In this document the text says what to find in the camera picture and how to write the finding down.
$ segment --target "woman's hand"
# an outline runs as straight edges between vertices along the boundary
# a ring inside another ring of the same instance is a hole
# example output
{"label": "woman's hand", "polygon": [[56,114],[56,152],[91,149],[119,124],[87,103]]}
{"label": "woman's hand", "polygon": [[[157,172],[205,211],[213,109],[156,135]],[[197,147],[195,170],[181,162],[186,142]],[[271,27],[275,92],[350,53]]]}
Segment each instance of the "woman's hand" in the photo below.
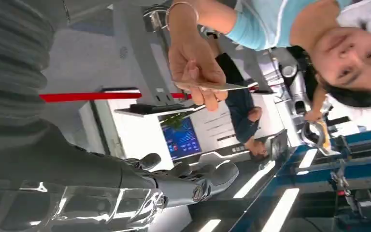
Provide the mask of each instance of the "woman's hand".
{"label": "woman's hand", "polygon": [[173,81],[181,89],[190,90],[197,105],[205,104],[209,111],[218,108],[218,101],[227,98],[226,91],[203,90],[187,83],[211,82],[225,84],[224,72],[215,60],[208,42],[195,30],[183,36],[172,36],[169,52],[170,69]]}
{"label": "woman's hand", "polygon": [[322,113],[320,111],[311,110],[305,114],[305,120],[310,122],[315,122],[322,118]]}

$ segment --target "woman's hair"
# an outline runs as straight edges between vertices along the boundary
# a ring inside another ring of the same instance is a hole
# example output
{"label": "woman's hair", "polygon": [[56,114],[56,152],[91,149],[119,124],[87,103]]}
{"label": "woman's hair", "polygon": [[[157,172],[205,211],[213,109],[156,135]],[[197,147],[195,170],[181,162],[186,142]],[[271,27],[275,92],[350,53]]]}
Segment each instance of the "woman's hair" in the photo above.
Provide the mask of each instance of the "woman's hair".
{"label": "woman's hair", "polygon": [[327,93],[333,96],[337,101],[344,105],[357,108],[371,107],[371,91],[370,90],[350,90],[340,87],[335,87],[321,78],[320,84]]}

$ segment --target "ceiling light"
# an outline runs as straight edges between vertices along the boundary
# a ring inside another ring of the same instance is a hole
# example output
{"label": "ceiling light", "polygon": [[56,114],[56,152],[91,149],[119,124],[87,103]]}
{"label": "ceiling light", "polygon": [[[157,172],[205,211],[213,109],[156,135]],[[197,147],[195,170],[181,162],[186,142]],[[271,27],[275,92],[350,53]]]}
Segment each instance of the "ceiling light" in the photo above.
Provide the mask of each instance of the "ceiling light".
{"label": "ceiling light", "polygon": [[281,230],[282,225],[284,224],[299,191],[299,188],[289,188],[285,190],[284,194],[279,200],[279,203],[272,212],[271,217],[268,219],[267,223],[262,229],[262,232],[279,232]]}
{"label": "ceiling light", "polygon": [[199,232],[211,232],[218,226],[218,224],[220,224],[220,222],[220,219],[209,220]]}
{"label": "ceiling light", "polygon": [[[311,150],[306,151],[306,154],[303,157],[299,168],[308,168],[309,166],[311,166],[312,161],[314,160],[317,152],[318,152],[318,149],[311,149]],[[302,172],[298,172],[297,175],[305,175],[308,173],[309,171],[302,171]]]}
{"label": "ceiling light", "polygon": [[263,170],[259,170],[254,176],[234,195],[234,199],[243,198],[257,184],[257,182],[275,167],[275,161],[270,161]]}

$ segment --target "white panel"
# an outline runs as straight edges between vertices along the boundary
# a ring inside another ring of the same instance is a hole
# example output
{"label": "white panel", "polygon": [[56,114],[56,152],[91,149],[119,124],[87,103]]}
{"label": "white panel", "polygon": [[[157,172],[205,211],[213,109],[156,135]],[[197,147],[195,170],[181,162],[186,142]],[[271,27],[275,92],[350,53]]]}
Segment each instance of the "white panel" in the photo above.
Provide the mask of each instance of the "white panel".
{"label": "white panel", "polygon": [[88,151],[104,154],[103,144],[101,143],[99,130],[93,117],[90,103],[86,103],[82,108],[80,108],[79,113],[86,132],[87,142],[89,145]]}

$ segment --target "bracelet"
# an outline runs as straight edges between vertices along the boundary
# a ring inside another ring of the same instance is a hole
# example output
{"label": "bracelet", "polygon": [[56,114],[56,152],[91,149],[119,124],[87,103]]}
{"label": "bracelet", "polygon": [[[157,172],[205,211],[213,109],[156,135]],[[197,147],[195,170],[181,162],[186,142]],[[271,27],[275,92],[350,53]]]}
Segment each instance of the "bracelet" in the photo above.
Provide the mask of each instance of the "bracelet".
{"label": "bracelet", "polygon": [[173,5],[171,5],[171,7],[167,10],[167,13],[166,13],[166,26],[167,26],[167,29],[170,30],[170,27],[169,27],[169,16],[170,16],[170,11],[174,8],[174,6],[176,5],[179,5],[179,4],[185,4],[187,6],[190,6],[193,10],[194,10],[194,13],[196,14],[196,18],[197,18],[197,22],[200,18],[200,15],[198,14],[198,11],[197,9],[189,2],[186,2],[186,1],[179,1],[179,2],[176,2],[174,3]]}

